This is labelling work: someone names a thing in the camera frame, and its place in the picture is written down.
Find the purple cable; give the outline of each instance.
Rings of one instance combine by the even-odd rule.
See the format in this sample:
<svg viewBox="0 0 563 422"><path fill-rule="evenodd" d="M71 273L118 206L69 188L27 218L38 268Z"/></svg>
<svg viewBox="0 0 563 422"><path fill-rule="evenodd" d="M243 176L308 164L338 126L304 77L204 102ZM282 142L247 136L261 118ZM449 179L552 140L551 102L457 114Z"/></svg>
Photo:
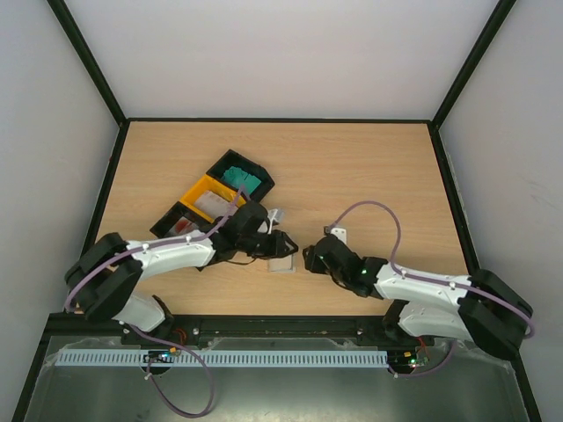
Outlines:
<svg viewBox="0 0 563 422"><path fill-rule="evenodd" d="M161 345L176 347L180 350L183 350L186 353L191 354L198 362L201 363L201 366L203 367L203 369L205 369L205 374L208 376L208 380L209 380L209 400L208 400L208 404L205 406L205 409L203 409L200 413L188 413L187 411L182 411L180 408L172 404L172 402L168 399L168 397L165 396L165 393L160 389L160 387L158 387L158 384L154 379L154 376L150 373L150 365L153 363L154 360L150 360L149 363L147 364L146 373L147 376L149 377L148 379L152 382L152 385L154 385L155 388L157 389L158 395L160 396L160 398L162 398L162 401L165 402L166 406L177 415L180 415L183 418L195 419L195 418L201 418L202 416L205 416L208 413L210 413L211 406L213 405L213 400L215 398L215 381L213 380L213 375L211 374L211 370L209 369L209 367L206 365L205 360L203 360L199 354L197 354L193 350L188 349L185 346L178 345L168 340L162 340L161 338L151 337L145 332L142 332L138 327L135 327L134 325L130 325L130 327L134 332L137 333L138 336L146 338L149 341L154 341L155 343L159 343Z"/></svg>
<svg viewBox="0 0 563 422"><path fill-rule="evenodd" d="M381 202L377 202L376 200L362 200L360 202L356 202L354 205L348 207L348 209L346 211L344 211L331 225L329 225L328 229L332 229L350 211L352 211L356 207L359 207L360 205L375 205L376 207L380 207L380 208L384 209L385 211L387 211L387 213L393 218L393 221L395 222L395 225L397 226L397 240L395 241L395 244L393 245L393 249L391 250L391 257L389 258L389 264L391 265L391 268L393 269L394 272L396 272L397 274L404 275L405 277L407 277L408 279L411 279L411 280L426 281L428 283L437 284L439 286L446 286L446 287L450 286L450 283L448 281L432 279L430 277L423 277L421 275L403 273L401 271L401 268L399 268L397 266L397 264L395 263L395 256L397 255L398 246L401 243L401 237L402 237L401 223L398 220L397 215L393 212L393 210L390 209L389 207L387 207L385 204L382 204ZM476 295L483 296L486 299L489 299L490 301L496 302L499 305L501 305L502 307L504 307L504 308L508 309L509 311L518 315L530 328L528 333L524 335L524 338L532 338L534 336L534 334L536 333L536 328L534 326L534 323L531 321L531 318L529 316L527 316L526 314L524 314L516 306L514 306L514 305L512 305L512 304L510 304L506 301L503 301L501 298L499 298L495 295L491 295L490 293L488 293L484 290L481 290L479 288L476 288L476 287L473 287L473 286L466 286L464 284L457 284L457 283L454 283L454 284L455 284L455 287L459 287L459 288L462 288L464 290L468 290L468 291L470 291L470 292L472 292Z"/></svg>
<svg viewBox="0 0 563 422"><path fill-rule="evenodd" d="M450 349L448 351L448 354L446 354L446 357L443 358L443 360L438 365L436 365L432 369L429 369L428 371L417 372L416 374L397 374L393 370L392 367L388 367L388 369L389 369L389 372L391 372L393 374L393 376L395 376L397 378L416 378L418 376L431 375L435 372L438 372L440 369L442 369L443 367L445 367L448 364L448 362L451 360L451 357L454 355L455 349L456 349L456 340L451 342L451 346L450 346Z"/></svg>
<svg viewBox="0 0 563 422"><path fill-rule="evenodd" d="M227 213L221 218L221 220L219 220L219 222L215 226L213 226L213 228L210 231L208 231L207 233L204 233L201 236L194 237L193 239L191 239L191 241L192 242L200 242L201 240L205 240L208 237L210 237L211 235L213 235L214 233L216 233L227 222L229 217L233 214L233 212L237 208L238 198L240 198L240 195L243 194L243 193L246 194L246 189L245 189L244 185L241 185L238 188L237 194L235 195L233 200L230 202L229 209L228 209ZM180 239L178 239L178 238L164 239L161 242L157 242L157 243L152 244L149 247L149 249L160 248L162 246L168 246L170 244L183 244L185 242L186 242L185 237L182 237ZM122 253L118 253L114 257L109 258L107 261L103 262L102 264L100 264L99 266L94 268L83 279L81 279L78 282L78 284L76 284L74 286L74 288L72 290L70 290L69 295L67 296L67 299L64 301L64 308L68 312L74 312L75 309L72 307L72 300L75 298L75 296L80 291L80 289L82 289L82 287L84 287L86 284L88 284L94 277L96 277L98 274L100 274L102 271L104 271L108 266L115 264L116 262L121 261L122 259L124 259L124 258L126 258L130 255L133 255L134 253L141 252L141 251L143 251L142 246L138 246L136 248L129 249L129 250L124 251Z"/></svg>

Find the purple hose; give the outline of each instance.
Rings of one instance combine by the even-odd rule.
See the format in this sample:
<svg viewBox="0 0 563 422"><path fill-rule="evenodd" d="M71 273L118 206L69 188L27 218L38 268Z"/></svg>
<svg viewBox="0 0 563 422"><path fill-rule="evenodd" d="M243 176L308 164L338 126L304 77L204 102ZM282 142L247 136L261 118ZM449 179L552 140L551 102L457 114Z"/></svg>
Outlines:
<svg viewBox="0 0 563 422"><path fill-rule="evenodd" d="M246 190L245 190L245 186L241 185L238 188L237 194L235 195L233 200L230 202L229 209L228 209L227 213L221 218L221 220L219 220L219 222L215 226L213 226L213 228L210 231L208 231L207 233L204 233L201 236L194 237L191 241L192 242L200 242L201 240L205 240L208 237L212 236L214 233L216 233L227 222L229 217L234 213L235 209L237 208L238 198L240 198L240 195L243 194L243 193L246 194ZM154 244L152 244L149 247L149 249L160 248L162 246L168 246L170 244L183 244L185 242L186 242L185 237L182 237L180 239L164 239L160 242L155 242ZM82 287L84 287L86 284L88 284L94 277L96 277L98 274L100 274L102 271L104 271L108 266L115 264L115 263L121 261L122 259L124 259L124 258L126 258L130 255L133 255L134 253L141 252L141 251L143 251L142 246L138 246L136 248L129 249L127 251L124 251L122 253L115 255L114 257L109 258L106 262L103 262L102 264L100 264L99 266L94 268L94 270L92 270L90 273L88 273L83 279L81 279L78 282L78 284L76 284L74 286L74 288L72 288L72 290L70 290L70 293L67 296L67 299L64 301L64 308L68 312L73 312L75 309L72 307L72 300L75 298L75 296L80 291L80 289L82 289Z"/></svg>
<svg viewBox="0 0 563 422"><path fill-rule="evenodd" d="M405 274L402 273L401 268L399 268L397 266L397 264L395 263L395 261L396 261L395 256L397 255L398 246L401 243L401 237L402 237L401 223L398 220L397 215L393 212L393 210L390 209L389 207L387 207L385 204L382 204L381 202L377 202L376 200L362 200L360 202L356 202L354 205L351 205L350 207L348 207L348 209L346 211L344 211L331 225L329 225L328 229L332 229L350 211L352 211L356 207L359 207L360 205L375 205L376 207L380 207L380 208L384 209L385 211L387 211L387 213L393 218L393 221L395 222L395 226L397 227L397 240L395 241L395 244L393 245L393 249L391 250L391 257L389 258L389 263L390 263L393 271L395 271L397 274L404 275L405 277L407 277L408 279L411 279L411 280L426 281L428 283L437 284L439 286L446 286L446 287L450 286L450 283L448 281L432 279L430 277L423 277L423 276L420 276L420 275L414 275L414 274L409 274L409 273L405 273ZM489 299L490 301L496 302L499 305L501 305L502 307L504 307L504 308L508 309L509 311L518 315L530 328L528 333L524 335L524 338L532 338L534 336L534 334L536 333L536 328L534 326L534 323L531 321L531 318L529 316L527 316L526 314L524 314L516 306L514 306L514 305L512 305L512 304L510 304L506 301L503 301L501 298L499 298L495 295L491 295L490 293L488 293L484 290L481 290L479 288L473 287L473 286L466 286L464 284L455 284L455 287L459 287L459 288L462 288L464 290L468 290L468 291L470 291L470 292L472 292L476 295L483 296L486 299Z"/></svg>
<svg viewBox="0 0 563 422"><path fill-rule="evenodd" d="M154 341L155 343L159 343L161 345L176 347L180 350L183 350L186 353L191 354L198 362L201 363L201 366L203 367L203 369L205 369L205 374L208 376L208 380L209 380L209 400L208 400L208 404L205 406L205 409L203 409L200 413L188 413L187 411L182 411L180 408L174 405L168 399L167 396L165 396L165 393L160 389L160 387L158 387L157 381L154 379L154 376L150 375L150 365L153 363L154 360L149 361L149 363L147 364L146 372L147 375L149 376L148 379L150 380L150 382L152 382L152 385L154 385L155 388L157 389L158 395L160 396L160 398L162 398L162 401L165 402L166 406L177 415L180 415L183 418L195 419L195 418L201 418L202 416L205 416L208 413L210 413L211 406L213 405L213 400L215 399L215 381L213 380L213 375L211 374L211 370L209 369L209 367L206 365L205 360L203 360L199 354L197 354L193 350L188 349L185 346L178 345L168 340L162 340L160 338L151 337L150 335L142 332L138 327L135 327L134 325L130 325L130 327L140 337L146 338L147 340L150 341Z"/></svg>
<svg viewBox="0 0 563 422"><path fill-rule="evenodd" d="M429 369L428 371L417 372L415 374L397 374L393 370L392 367L388 367L389 372L391 372L397 378L416 378L416 377L419 377L419 376L431 375L435 372L438 372L440 369L442 369L443 367L445 367L448 364L448 362L451 360L451 357L454 355L454 350L456 349L456 344L457 344L456 340L452 341L450 349L448 351L448 354L446 354L446 357L443 358L443 360L438 365L436 365L432 369Z"/></svg>

